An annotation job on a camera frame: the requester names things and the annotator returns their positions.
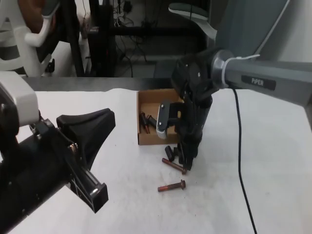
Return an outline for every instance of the black table leg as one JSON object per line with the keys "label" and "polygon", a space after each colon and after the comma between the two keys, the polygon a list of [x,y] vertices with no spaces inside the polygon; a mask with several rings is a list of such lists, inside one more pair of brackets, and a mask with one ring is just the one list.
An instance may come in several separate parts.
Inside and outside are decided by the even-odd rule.
{"label": "black table leg", "polygon": [[79,46],[79,22],[77,18],[76,3],[74,0],[62,0],[60,1],[60,4],[66,26],[67,41],[70,43],[70,48],[72,51],[76,75],[77,77],[84,77],[85,72]]}

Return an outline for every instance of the copper bolt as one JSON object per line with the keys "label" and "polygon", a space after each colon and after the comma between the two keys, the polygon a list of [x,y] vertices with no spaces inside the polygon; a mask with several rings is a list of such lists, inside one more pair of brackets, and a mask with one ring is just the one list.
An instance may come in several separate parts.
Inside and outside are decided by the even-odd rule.
{"label": "copper bolt", "polygon": [[167,159],[165,159],[165,158],[163,158],[161,161],[162,161],[163,163],[166,163],[167,165],[169,165],[169,166],[171,166],[171,167],[173,167],[173,168],[175,168],[175,169],[181,171],[181,172],[182,172],[182,175],[185,175],[186,172],[187,172],[187,169],[186,169],[186,168],[181,167],[180,165],[177,165],[177,164],[175,164],[174,162],[171,162],[171,161],[169,161],[169,160],[167,160]]}
{"label": "copper bolt", "polygon": [[178,188],[184,189],[185,187],[186,187],[185,180],[181,180],[180,183],[169,184],[169,185],[158,187],[158,192],[163,192],[163,191],[178,189]]}

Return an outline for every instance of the black mount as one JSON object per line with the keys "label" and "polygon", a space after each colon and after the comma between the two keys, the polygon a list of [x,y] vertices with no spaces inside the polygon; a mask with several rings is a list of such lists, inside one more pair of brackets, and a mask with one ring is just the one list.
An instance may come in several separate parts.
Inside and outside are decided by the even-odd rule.
{"label": "black mount", "polygon": [[[13,228],[65,184],[96,213],[107,201],[107,186],[90,172],[94,159],[115,127],[109,109],[81,116],[60,116],[30,125],[33,135],[10,146],[1,137],[0,233]],[[4,128],[0,127],[0,136]]]}

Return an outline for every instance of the wall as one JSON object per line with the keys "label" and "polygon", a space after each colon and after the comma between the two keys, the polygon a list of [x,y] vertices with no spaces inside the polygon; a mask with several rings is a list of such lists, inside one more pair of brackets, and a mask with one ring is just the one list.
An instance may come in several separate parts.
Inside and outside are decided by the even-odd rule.
{"label": "wall", "polygon": [[312,1],[291,0],[261,52],[263,59],[312,62]]}

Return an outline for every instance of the black cylinder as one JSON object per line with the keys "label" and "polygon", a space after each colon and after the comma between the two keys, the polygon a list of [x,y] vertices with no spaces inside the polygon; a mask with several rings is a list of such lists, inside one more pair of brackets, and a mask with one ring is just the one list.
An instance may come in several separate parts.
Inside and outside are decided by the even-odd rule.
{"label": "black cylinder", "polygon": [[66,183],[67,170],[58,154],[70,152],[58,137],[56,151],[53,141],[30,136],[0,164],[0,233],[10,231]]}

